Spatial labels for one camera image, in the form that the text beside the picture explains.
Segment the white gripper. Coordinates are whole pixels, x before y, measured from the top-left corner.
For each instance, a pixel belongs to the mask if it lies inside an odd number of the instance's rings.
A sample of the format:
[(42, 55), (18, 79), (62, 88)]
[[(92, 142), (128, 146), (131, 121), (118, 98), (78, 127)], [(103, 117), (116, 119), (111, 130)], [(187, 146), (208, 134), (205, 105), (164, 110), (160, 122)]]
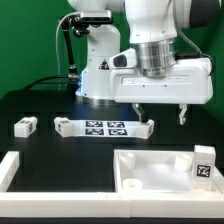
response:
[(144, 109), (138, 103), (179, 104), (179, 123), (186, 122), (187, 104), (205, 104), (213, 96), (212, 63), (207, 57), (178, 60), (162, 75), (143, 75), (137, 68), (134, 49), (109, 59), (110, 88), (116, 102), (133, 103), (143, 122)]

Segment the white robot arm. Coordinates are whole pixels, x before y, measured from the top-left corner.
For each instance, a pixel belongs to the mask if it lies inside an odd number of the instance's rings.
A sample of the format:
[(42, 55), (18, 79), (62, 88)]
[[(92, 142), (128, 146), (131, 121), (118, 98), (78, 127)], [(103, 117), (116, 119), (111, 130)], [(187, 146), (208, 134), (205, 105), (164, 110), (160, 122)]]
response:
[(205, 104), (213, 95), (212, 59), (197, 45), (181, 54), (176, 38), (184, 28), (208, 25), (221, 10), (221, 0), (68, 0), (79, 20), (92, 21), (98, 13), (123, 12), (130, 28), (130, 48), (109, 60), (113, 99), (130, 103), (145, 121), (142, 106), (177, 104), (179, 122), (186, 122), (189, 104)]

